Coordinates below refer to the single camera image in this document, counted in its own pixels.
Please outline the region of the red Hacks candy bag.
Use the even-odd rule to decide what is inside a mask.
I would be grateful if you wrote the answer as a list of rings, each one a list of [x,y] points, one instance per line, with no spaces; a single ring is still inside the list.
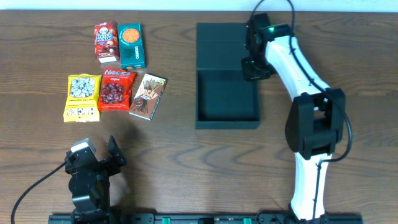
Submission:
[[[136,75],[136,72],[106,67],[101,82],[98,109],[100,111],[128,111],[131,86]]]

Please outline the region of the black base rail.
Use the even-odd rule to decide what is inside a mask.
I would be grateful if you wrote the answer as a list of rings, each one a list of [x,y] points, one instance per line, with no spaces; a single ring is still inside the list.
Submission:
[[[360,215],[322,215],[314,220],[298,220],[287,213],[260,213],[258,215],[153,215],[137,213],[117,221],[128,224],[363,224]]]

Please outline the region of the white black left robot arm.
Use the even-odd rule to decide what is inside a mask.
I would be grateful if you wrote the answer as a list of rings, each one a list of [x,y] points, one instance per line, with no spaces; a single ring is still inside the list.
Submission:
[[[102,161],[86,138],[76,142],[66,153],[65,172],[72,177],[68,188],[75,206],[72,223],[119,223],[121,212],[110,206],[109,178],[120,173],[127,160],[113,136],[108,141],[109,156]]]

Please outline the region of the red Hello Panda box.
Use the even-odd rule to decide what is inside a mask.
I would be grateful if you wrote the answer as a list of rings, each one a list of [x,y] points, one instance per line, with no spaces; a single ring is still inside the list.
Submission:
[[[119,60],[118,23],[102,22],[94,26],[95,54],[100,63]]]

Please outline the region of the brown Pocky box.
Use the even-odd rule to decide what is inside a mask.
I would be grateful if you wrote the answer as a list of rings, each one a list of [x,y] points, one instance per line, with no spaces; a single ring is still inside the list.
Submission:
[[[129,114],[152,120],[167,85],[167,79],[146,73],[132,99]]]

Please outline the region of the yellow Hacks candy bag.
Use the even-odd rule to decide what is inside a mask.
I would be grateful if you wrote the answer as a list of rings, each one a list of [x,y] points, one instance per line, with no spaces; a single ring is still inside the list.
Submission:
[[[101,78],[101,75],[87,73],[68,76],[68,96],[63,112],[65,123],[98,122],[100,120],[98,99]]]

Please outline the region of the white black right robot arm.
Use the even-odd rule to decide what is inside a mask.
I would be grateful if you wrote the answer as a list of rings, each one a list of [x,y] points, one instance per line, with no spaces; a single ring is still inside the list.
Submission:
[[[277,74],[292,101],[285,138],[295,156],[293,218],[301,223],[327,223],[323,193],[327,167],[343,135],[345,94],[316,74],[292,28],[272,25],[266,13],[247,21],[245,48],[249,55],[241,61],[244,79],[263,80]]]

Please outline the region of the teal coconut cookies box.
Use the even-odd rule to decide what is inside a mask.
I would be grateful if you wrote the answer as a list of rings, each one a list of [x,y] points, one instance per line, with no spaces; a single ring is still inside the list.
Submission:
[[[118,37],[122,69],[146,68],[146,56],[140,23],[118,25]]]

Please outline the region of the black container box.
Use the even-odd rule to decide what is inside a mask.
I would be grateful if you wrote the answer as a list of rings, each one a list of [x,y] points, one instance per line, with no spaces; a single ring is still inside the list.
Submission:
[[[243,77],[243,23],[197,24],[196,129],[256,129],[261,121],[259,87]]]

